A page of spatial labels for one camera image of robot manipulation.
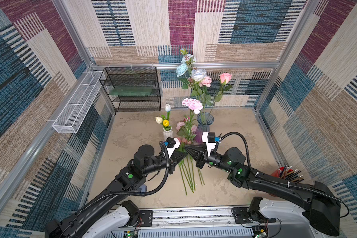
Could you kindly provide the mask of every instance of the striped fabric wall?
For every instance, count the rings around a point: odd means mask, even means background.
[[[306,0],[63,0],[97,64],[275,61]]]
[[[272,69],[208,69],[207,75],[213,80],[212,86],[208,89],[211,96],[216,95],[220,87],[219,75],[225,72],[233,74],[232,80],[228,83],[233,85],[233,88],[224,93],[221,101],[215,103],[215,107],[254,107]],[[184,98],[190,98],[191,90],[181,88],[182,82],[177,79],[176,71],[158,70],[157,77],[162,107],[169,103],[172,108],[183,108],[181,102]]]
[[[51,0],[0,0],[0,184],[85,68]]]
[[[45,224],[77,210],[111,111],[98,93],[77,134],[55,132],[0,214],[0,238],[44,237]]]
[[[357,237],[357,0],[320,1],[260,114],[282,159],[349,207],[340,237]]]

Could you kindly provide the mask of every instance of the glass vase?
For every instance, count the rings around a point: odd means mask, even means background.
[[[172,137],[173,138],[173,131],[172,128],[169,131],[166,131],[164,128],[162,129],[162,133],[164,135],[164,141],[167,140],[168,137]]]
[[[197,115],[198,126],[196,130],[195,142],[202,144],[202,134],[210,131],[210,125],[214,122],[214,117],[209,112],[201,112]]]

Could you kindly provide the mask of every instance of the beige floor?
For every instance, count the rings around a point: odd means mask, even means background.
[[[158,142],[163,140],[162,126],[155,122],[159,112],[121,112],[115,116],[105,152],[99,164],[89,200],[98,195],[114,179],[120,169],[133,158],[138,147],[150,144],[155,148],[155,155],[160,151]],[[176,123],[188,114],[187,110],[171,112],[171,124],[176,133]],[[278,168],[267,145],[262,131],[251,109],[214,109],[214,123],[210,127],[217,135],[237,131],[248,142],[252,166],[271,173]],[[244,154],[243,141],[238,136],[229,136],[219,146],[218,152],[224,153],[230,147],[238,147]],[[148,190],[156,188],[164,175],[162,171],[153,180],[146,182]],[[195,169],[196,191],[192,193],[188,186],[185,195],[180,170],[169,175],[164,187],[157,193],[146,197],[128,197],[139,208],[147,207],[181,207],[181,206],[218,206],[250,204],[252,197],[273,198],[267,193],[237,188],[226,178],[228,174],[220,169],[204,166],[202,175],[205,185],[201,186]]]

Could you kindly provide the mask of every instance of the white mesh shelf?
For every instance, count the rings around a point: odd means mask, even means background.
[[[69,102],[53,123],[53,128],[58,133],[77,133],[84,118],[95,99],[101,84],[99,79],[103,77],[102,71],[90,71],[75,90]]]

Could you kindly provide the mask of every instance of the yellow tulip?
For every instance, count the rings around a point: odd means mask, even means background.
[[[169,121],[168,121],[168,120],[164,120],[164,121],[162,122],[162,125],[163,125],[163,126],[169,126]]]

